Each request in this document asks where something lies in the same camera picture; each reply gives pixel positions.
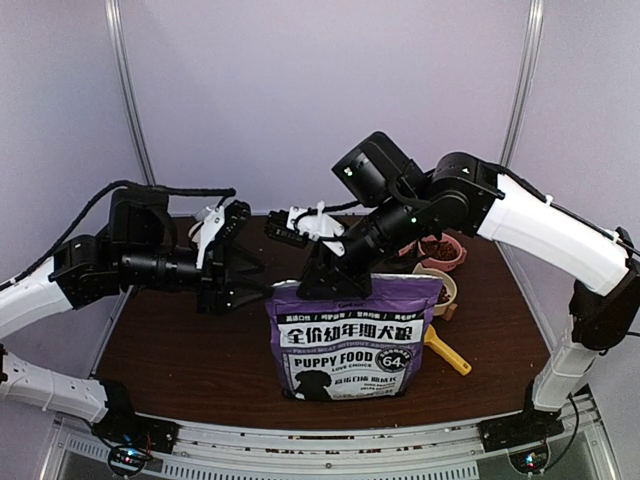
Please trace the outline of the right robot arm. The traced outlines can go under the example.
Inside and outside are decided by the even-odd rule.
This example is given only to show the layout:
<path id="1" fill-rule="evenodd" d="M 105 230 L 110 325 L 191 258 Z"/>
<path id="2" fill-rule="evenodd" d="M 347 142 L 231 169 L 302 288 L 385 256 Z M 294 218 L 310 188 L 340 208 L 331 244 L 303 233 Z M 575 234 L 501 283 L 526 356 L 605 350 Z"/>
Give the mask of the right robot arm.
<path id="1" fill-rule="evenodd" d="M 508 168 L 464 152 L 423 171 L 383 132 L 366 137 L 333 171 L 368 214 L 347 228 L 324 204 L 290 210 L 287 227 L 315 244 L 301 277 L 304 298 L 366 297 L 376 265 L 448 229 L 513 246 L 574 278 L 564 337 L 533 382 L 531 405 L 512 423 L 519 440 L 535 440 L 638 312 L 639 259 L 625 230 L 582 220 Z"/>

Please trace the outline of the yellow plastic food scoop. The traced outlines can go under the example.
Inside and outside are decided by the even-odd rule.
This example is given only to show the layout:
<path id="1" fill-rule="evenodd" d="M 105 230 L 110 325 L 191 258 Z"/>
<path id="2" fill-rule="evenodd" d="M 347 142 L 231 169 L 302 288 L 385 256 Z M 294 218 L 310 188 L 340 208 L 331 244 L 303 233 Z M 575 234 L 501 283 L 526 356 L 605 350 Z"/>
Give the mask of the yellow plastic food scoop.
<path id="1" fill-rule="evenodd" d="M 466 376 L 472 371 L 471 365 L 438 336 L 432 325 L 427 328 L 424 345 L 440 356 L 460 375 Z"/>

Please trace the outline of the purple pet food bag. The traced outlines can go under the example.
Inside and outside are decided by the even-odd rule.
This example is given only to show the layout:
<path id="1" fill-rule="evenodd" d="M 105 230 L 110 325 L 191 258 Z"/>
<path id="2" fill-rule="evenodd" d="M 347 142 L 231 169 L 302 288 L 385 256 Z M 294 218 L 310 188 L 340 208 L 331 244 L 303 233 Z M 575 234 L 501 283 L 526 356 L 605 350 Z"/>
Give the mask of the purple pet food bag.
<path id="1" fill-rule="evenodd" d="M 304 300 L 298 287 L 279 282 L 266 303 L 284 396 L 332 402 L 404 394 L 422 366 L 442 280 L 375 274 L 365 299 Z"/>

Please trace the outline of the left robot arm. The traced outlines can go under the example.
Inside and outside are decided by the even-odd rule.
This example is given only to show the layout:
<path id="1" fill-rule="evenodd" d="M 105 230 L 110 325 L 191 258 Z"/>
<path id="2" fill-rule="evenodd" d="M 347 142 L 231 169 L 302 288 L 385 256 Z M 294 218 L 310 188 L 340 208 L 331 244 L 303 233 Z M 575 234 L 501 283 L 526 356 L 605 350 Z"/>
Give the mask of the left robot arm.
<path id="1" fill-rule="evenodd" d="M 128 289 L 191 291 L 198 312 L 223 315 L 266 300 L 254 280 L 264 264 L 237 244 L 251 210 L 232 188 L 176 188 L 128 180 L 108 184 L 32 265 L 1 285 L 1 335 L 80 310 Z M 196 216 L 190 244 L 178 244 L 173 196 L 215 198 Z"/>

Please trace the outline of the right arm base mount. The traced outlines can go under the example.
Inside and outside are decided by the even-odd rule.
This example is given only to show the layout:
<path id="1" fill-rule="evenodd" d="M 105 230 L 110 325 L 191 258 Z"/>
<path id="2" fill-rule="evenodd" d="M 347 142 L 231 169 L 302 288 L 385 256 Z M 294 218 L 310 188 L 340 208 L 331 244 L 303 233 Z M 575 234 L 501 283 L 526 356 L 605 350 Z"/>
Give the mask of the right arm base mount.
<path id="1" fill-rule="evenodd" d="M 560 410 L 539 410 L 533 402 L 531 381 L 525 390 L 523 408 L 478 423 L 478 433 L 485 453 L 507 450 L 510 465 L 523 475 L 542 474 L 551 465 L 550 437 L 564 432 Z"/>

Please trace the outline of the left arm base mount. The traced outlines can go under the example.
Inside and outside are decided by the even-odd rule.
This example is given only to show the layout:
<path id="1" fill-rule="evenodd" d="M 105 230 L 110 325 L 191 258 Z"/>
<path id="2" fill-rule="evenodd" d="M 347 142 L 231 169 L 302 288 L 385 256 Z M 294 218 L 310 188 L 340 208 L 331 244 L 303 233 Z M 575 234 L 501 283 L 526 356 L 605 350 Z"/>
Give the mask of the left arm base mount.
<path id="1" fill-rule="evenodd" d="M 154 461 L 154 452 L 173 452 L 179 433 L 177 423 L 138 414 L 120 382 L 100 380 L 98 384 L 106 395 L 106 413 L 89 425 L 92 434 L 108 448 L 106 464 L 113 474 L 131 479 Z"/>

